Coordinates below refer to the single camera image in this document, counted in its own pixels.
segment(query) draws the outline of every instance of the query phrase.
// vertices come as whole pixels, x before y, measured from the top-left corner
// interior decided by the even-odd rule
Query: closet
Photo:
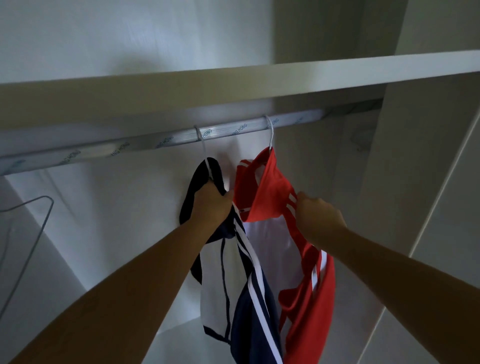
[[[340,208],[354,231],[414,253],[477,117],[479,16],[472,0],[0,1],[0,209],[55,201],[0,321],[0,364],[178,225],[202,146],[130,151],[125,141],[139,135],[166,133],[158,146],[194,125],[321,110],[275,127],[279,169],[297,191]],[[269,130],[243,131],[205,137],[227,189],[239,161],[269,144]],[[77,163],[79,146],[92,145]],[[18,162],[51,150],[66,151],[56,167]],[[47,212],[43,201],[21,207],[22,229],[38,231]],[[0,213],[0,251],[18,246],[5,258],[14,268],[0,270],[0,304],[35,240],[9,229],[14,217]],[[189,275],[145,363],[227,362],[228,347],[203,335],[199,300]],[[433,360],[408,333],[387,337],[399,324],[381,313],[336,262],[320,362],[393,363],[390,346]]]

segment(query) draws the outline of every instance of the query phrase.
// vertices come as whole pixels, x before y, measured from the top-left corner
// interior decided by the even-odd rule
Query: red garment
[[[242,160],[238,165],[234,203],[240,210],[242,221],[279,221],[275,218],[283,216],[290,234],[290,237],[285,238],[293,240],[300,252],[300,283],[280,290],[278,295],[281,307],[280,331],[286,318],[292,322],[285,340],[284,363],[317,364],[332,321],[335,270],[332,257],[319,252],[298,230],[295,220],[296,201],[297,195],[293,187],[276,166],[273,149],[269,152],[266,148],[254,161]],[[264,231],[265,233],[273,234],[271,231]],[[260,246],[260,249],[270,250],[269,253],[271,249],[281,249],[282,241],[277,240],[276,238],[275,244],[278,246]],[[289,262],[289,255],[293,255],[291,251],[285,252],[282,264]],[[272,259],[273,255],[265,258],[267,265],[272,264]]]

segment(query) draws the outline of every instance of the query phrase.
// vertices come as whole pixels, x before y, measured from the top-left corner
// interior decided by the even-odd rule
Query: person's right hand
[[[297,195],[295,213],[297,227],[305,239],[318,249],[322,240],[331,239],[336,233],[346,229],[342,213],[321,198],[310,198],[305,193]]]

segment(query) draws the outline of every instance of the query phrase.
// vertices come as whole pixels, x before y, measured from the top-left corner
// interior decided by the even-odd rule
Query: silver clothes rail
[[[380,98],[325,109],[273,115],[270,116],[270,119],[274,128],[279,128],[282,126],[317,121],[326,117],[380,109],[382,107],[382,101],[383,99]],[[200,132],[204,140],[210,140],[265,129],[269,129],[269,124],[265,117],[259,117],[256,119],[202,127],[200,128]],[[0,175],[4,176],[28,170],[62,166],[95,158],[115,157],[123,153],[178,146],[198,141],[197,131],[191,128],[2,156],[0,157]]]

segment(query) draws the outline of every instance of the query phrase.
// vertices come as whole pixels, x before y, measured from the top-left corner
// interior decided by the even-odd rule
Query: wire hanger
[[[272,132],[270,135],[270,144],[268,145],[268,151],[271,153],[272,152],[272,143],[273,143],[273,123],[272,120],[268,115],[265,115],[265,118],[267,119],[267,123],[270,126],[270,131]]]
[[[207,169],[208,169],[208,177],[213,181],[212,170],[210,169],[210,163],[208,163],[207,148],[205,146],[204,136],[200,132],[200,129],[198,128],[198,126],[194,125],[194,128],[197,131],[197,137],[198,137],[199,141],[202,142],[202,147],[204,148],[204,159],[205,159],[205,164],[207,165]]]

